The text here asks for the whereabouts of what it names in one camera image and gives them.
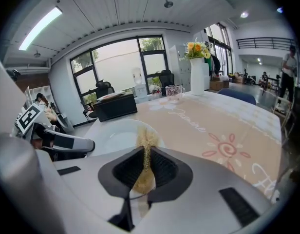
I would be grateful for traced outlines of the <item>yellow flower bouquet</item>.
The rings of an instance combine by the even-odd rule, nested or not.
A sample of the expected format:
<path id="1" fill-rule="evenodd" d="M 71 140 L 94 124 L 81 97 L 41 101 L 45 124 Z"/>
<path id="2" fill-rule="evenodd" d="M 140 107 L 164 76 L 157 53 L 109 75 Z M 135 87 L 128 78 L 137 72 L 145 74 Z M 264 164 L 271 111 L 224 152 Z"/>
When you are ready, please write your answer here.
<path id="1" fill-rule="evenodd" d="M 208 46 L 205 42 L 188 42 L 184 56 L 179 58 L 179 60 L 190 60 L 206 58 L 209 59 L 211 54 L 209 52 Z"/>

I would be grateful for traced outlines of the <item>wooden rack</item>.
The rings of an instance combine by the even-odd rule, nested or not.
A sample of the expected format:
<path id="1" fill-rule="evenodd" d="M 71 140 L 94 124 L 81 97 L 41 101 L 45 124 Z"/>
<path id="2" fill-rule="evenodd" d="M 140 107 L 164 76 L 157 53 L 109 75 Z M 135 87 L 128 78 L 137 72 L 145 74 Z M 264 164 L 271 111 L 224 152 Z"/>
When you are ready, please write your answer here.
<path id="1" fill-rule="evenodd" d="M 282 97 L 276 97 L 276 101 L 274 106 L 271 108 L 271 112 L 280 118 L 281 130 L 284 130 L 284 127 L 291 116 L 292 106 L 293 103 L 289 100 Z"/>

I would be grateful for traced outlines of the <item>white shelf unit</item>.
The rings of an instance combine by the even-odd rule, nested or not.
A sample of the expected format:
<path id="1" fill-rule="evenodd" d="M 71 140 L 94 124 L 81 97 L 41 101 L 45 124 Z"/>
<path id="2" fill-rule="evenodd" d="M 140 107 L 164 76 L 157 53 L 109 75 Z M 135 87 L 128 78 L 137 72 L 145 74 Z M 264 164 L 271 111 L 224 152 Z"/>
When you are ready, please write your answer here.
<path id="1" fill-rule="evenodd" d="M 36 96 L 38 93 L 42 93 L 46 99 L 49 102 L 49 108 L 51 108 L 51 104 L 55 104 L 53 95 L 52 95 L 52 91 L 51 91 L 51 87 L 48 86 L 42 86 L 42 87 L 38 87 L 38 88 L 33 88 L 30 89 L 29 87 L 26 88 L 24 94 L 26 96 L 26 102 L 24 105 L 25 109 L 28 109 L 32 104 L 36 104 L 38 105 L 38 103 L 36 102 Z"/>

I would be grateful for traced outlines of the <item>black-framed window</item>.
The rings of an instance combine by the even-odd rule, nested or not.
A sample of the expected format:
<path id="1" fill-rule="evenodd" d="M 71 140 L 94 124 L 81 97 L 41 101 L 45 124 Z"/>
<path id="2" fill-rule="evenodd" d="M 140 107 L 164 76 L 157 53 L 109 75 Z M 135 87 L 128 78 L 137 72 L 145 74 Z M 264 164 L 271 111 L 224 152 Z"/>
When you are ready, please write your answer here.
<path id="1" fill-rule="evenodd" d="M 159 75 L 168 70 L 167 52 L 162 35 L 136 36 L 91 48 L 70 59 L 73 80 L 81 102 L 97 102 L 96 83 L 111 83 L 115 92 L 135 94 L 133 68 L 140 68 L 147 94 L 161 95 Z"/>

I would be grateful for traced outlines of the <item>blue chair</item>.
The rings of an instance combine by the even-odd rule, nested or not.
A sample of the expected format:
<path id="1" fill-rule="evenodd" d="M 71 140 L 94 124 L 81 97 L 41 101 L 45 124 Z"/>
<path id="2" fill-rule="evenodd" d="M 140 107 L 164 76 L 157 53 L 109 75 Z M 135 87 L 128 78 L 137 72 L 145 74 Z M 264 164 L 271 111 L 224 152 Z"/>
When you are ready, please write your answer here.
<path id="1" fill-rule="evenodd" d="M 255 98 L 251 94 L 243 93 L 229 88 L 223 88 L 217 92 L 218 94 L 242 100 L 252 105 L 257 105 Z"/>

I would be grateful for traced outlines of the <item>clothes rack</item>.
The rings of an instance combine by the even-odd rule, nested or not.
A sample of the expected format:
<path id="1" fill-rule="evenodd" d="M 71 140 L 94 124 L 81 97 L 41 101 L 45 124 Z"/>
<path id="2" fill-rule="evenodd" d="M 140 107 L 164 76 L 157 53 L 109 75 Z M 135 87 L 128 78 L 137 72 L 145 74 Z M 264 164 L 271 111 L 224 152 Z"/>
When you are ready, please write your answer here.
<path id="1" fill-rule="evenodd" d="M 216 56 L 209 53 L 208 58 L 205 58 L 205 63 L 208 64 L 209 76 L 217 76 L 219 74 L 221 64 Z"/>

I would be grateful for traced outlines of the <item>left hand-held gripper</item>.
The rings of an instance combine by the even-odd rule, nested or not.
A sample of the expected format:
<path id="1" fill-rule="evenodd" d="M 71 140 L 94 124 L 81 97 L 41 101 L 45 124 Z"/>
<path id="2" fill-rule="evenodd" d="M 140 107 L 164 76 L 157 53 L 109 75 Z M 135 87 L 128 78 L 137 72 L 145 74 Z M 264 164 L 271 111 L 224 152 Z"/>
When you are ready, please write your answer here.
<path id="1" fill-rule="evenodd" d="M 91 139 L 56 132 L 56 126 L 50 123 L 45 112 L 35 104 L 17 117 L 16 126 L 24 140 L 35 149 L 46 151 L 51 160 L 56 159 L 54 150 L 88 153 L 95 149 L 95 142 Z"/>

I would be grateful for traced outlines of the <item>black box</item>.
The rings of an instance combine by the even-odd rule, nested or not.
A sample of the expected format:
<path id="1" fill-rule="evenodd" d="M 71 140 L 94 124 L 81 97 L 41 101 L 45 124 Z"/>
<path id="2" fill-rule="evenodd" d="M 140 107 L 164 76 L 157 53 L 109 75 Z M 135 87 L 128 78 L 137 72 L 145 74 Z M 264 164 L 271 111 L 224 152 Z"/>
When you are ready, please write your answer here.
<path id="1" fill-rule="evenodd" d="M 93 105 L 91 118 L 98 118 L 100 122 L 137 113 L 134 95 L 121 93 L 112 98 L 99 100 Z"/>

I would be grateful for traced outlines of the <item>cardboard box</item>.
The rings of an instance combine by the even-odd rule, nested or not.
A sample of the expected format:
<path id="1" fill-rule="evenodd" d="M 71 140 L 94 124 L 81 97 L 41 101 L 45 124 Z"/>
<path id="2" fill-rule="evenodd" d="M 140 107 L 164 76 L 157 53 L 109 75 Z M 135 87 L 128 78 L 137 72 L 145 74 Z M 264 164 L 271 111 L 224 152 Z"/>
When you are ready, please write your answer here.
<path id="1" fill-rule="evenodd" d="M 220 91 L 223 88 L 229 87 L 229 81 L 211 81 L 209 89 L 214 91 Z"/>

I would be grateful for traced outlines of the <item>white vase with flowers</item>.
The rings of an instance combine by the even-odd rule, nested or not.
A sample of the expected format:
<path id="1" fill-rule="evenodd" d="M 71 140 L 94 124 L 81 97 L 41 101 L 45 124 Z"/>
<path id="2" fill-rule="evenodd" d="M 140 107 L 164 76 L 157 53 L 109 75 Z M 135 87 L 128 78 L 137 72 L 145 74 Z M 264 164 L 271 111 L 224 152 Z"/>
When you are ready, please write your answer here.
<path id="1" fill-rule="evenodd" d="M 191 64 L 184 57 L 185 47 L 182 45 L 174 45 L 169 49 L 170 54 L 170 69 L 174 74 L 174 84 L 182 85 L 186 92 L 190 89 Z"/>

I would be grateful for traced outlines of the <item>black office chair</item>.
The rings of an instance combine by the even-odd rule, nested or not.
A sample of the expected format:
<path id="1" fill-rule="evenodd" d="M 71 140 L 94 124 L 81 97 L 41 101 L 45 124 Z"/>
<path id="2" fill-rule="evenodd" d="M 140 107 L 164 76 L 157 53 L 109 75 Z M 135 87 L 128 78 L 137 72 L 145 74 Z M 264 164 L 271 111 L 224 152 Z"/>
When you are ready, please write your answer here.
<path id="1" fill-rule="evenodd" d="M 97 115 L 94 112 L 94 107 L 92 102 L 89 103 L 81 102 L 81 105 L 84 107 L 83 114 L 86 118 L 97 118 Z"/>
<path id="2" fill-rule="evenodd" d="M 96 83 L 95 93 L 96 93 L 97 99 L 99 99 L 105 95 L 112 94 L 114 92 L 115 92 L 115 90 L 111 86 L 110 82 L 101 80 Z"/>
<path id="3" fill-rule="evenodd" d="M 159 75 L 162 88 L 174 85 L 174 74 L 170 70 L 163 70 Z"/>

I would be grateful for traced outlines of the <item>clear glass cup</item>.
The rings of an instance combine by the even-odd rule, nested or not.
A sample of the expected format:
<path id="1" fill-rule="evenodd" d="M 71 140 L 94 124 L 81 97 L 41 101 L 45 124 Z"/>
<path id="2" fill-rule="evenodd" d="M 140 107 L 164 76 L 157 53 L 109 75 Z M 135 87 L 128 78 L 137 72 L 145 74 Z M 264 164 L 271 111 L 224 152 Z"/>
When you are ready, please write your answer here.
<path id="1" fill-rule="evenodd" d="M 186 92 L 182 85 L 169 85 L 165 87 L 166 97 L 171 103 L 180 103 Z"/>

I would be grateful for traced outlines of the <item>white water dispenser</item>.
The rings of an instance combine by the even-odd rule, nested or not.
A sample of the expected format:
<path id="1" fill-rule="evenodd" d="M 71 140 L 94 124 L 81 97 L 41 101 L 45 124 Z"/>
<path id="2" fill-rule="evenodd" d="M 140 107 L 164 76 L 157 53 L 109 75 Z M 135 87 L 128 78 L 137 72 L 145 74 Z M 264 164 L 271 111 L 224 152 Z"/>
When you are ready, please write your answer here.
<path id="1" fill-rule="evenodd" d="M 138 103 L 143 103 L 149 100 L 145 84 L 137 84 L 134 89 Z"/>

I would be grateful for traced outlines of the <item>black balcony railing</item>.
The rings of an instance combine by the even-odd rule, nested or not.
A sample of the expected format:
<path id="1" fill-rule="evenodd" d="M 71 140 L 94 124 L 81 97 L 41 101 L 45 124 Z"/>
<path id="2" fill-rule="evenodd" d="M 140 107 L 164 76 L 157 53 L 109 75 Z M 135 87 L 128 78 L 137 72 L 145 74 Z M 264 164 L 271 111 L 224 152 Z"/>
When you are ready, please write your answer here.
<path id="1" fill-rule="evenodd" d="M 244 38 L 236 40 L 239 49 L 265 48 L 274 50 L 289 50 L 291 46 L 296 47 L 293 39 L 276 37 Z"/>

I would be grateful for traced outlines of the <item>plain white plate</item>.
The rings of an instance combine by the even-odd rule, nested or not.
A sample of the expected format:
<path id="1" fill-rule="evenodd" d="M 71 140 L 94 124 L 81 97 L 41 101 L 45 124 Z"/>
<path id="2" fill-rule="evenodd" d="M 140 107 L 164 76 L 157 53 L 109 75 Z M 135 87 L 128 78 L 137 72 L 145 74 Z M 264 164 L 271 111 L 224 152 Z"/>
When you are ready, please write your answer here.
<path id="1" fill-rule="evenodd" d="M 151 126 L 134 119 L 122 119 L 106 124 L 92 125 L 84 136 L 95 142 L 95 149 L 89 156 L 100 156 L 134 148 L 136 147 L 139 130 L 145 128 L 159 136 L 158 132 Z"/>

